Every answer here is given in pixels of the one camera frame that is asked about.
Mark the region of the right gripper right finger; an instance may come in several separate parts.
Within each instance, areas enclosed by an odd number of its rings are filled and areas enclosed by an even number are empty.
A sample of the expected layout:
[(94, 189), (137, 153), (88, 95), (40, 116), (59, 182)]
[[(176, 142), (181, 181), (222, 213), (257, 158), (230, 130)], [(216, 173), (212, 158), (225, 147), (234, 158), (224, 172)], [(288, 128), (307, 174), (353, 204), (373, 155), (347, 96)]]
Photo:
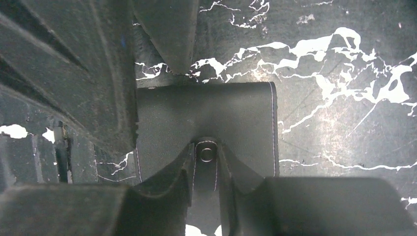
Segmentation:
[(262, 177), (217, 148), (224, 236), (414, 236), (388, 182), (367, 177)]

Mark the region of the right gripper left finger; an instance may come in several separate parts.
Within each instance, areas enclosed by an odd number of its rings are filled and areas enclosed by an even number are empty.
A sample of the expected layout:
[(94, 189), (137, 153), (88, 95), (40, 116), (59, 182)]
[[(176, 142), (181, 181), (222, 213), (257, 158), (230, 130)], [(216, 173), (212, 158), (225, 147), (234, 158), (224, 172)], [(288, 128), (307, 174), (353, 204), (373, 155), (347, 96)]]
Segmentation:
[(183, 236), (194, 145), (136, 185), (28, 184), (0, 196), (3, 236)]

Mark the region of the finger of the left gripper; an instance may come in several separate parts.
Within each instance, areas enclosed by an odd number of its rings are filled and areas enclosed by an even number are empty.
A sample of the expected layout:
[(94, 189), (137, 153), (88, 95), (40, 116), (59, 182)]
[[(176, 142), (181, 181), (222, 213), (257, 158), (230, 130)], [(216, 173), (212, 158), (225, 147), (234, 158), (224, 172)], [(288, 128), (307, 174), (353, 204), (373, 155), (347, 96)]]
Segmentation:
[(3, 0), (0, 88), (114, 155), (136, 145), (129, 0)]
[(186, 74), (192, 63), (198, 0), (135, 0), (133, 12), (154, 47), (175, 74)]

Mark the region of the black leather card holder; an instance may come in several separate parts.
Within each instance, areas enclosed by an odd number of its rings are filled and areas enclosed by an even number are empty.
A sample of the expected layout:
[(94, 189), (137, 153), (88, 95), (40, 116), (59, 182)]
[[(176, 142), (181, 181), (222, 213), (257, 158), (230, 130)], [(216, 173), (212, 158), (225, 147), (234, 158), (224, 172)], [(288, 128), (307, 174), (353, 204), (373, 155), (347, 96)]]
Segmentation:
[(189, 144), (224, 144), (263, 177), (279, 175), (276, 89), (272, 82), (137, 89), (138, 181), (171, 163)]

